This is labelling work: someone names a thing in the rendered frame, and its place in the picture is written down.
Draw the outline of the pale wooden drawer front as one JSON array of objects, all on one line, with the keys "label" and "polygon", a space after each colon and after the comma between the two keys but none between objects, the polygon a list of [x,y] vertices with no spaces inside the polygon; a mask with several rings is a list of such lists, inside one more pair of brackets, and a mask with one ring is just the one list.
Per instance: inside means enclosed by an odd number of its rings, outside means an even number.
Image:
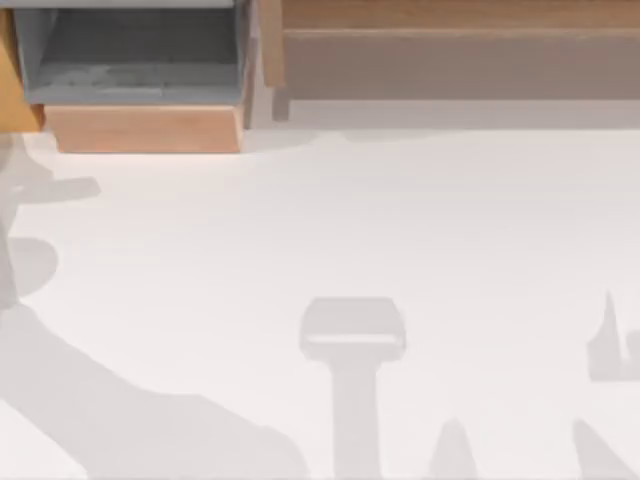
[{"label": "pale wooden drawer front", "polygon": [[47,105],[46,123],[64,153],[238,153],[245,107]]}]

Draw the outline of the wooden open shelf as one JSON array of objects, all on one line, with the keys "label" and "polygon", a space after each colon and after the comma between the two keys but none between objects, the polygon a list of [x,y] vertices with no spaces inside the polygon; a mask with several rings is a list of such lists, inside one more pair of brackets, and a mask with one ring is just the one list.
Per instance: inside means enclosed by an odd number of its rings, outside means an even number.
[{"label": "wooden open shelf", "polygon": [[640,0],[256,0],[292,101],[640,100]]}]

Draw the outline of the grey pulled-out drawer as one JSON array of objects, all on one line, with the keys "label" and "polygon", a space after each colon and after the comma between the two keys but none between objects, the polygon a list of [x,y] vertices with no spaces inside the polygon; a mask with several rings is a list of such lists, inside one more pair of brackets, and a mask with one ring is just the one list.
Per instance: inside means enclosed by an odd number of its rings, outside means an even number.
[{"label": "grey pulled-out drawer", "polygon": [[250,0],[0,0],[26,99],[42,105],[236,105]]}]

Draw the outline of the wooden cupboard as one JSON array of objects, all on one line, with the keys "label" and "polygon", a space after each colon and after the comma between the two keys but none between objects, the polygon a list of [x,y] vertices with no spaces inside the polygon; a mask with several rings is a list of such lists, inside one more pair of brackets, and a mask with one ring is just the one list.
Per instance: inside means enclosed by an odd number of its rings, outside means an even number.
[{"label": "wooden cupboard", "polygon": [[0,9],[0,133],[40,132],[44,121],[43,106],[24,96],[12,11]]}]

